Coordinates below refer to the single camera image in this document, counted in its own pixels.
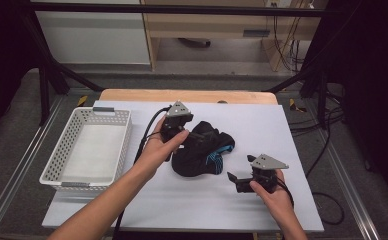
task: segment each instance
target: white tabletop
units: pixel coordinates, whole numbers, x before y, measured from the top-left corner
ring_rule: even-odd
[[[173,102],[97,101],[96,107],[132,111],[133,130],[124,171],[134,161],[138,145],[153,115]],[[264,232],[279,230],[261,199],[254,193],[237,193],[226,172],[249,178],[247,155],[265,153],[289,165],[284,169],[295,212],[305,231],[323,231],[284,111],[279,105],[186,103],[194,115],[185,125],[211,123],[235,140],[232,153],[223,155],[220,175],[185,178],[164,163],[125,210],[121,228],[138,231]],[[95,193],[57,192],[42,223],[56,228],[96,196]]]

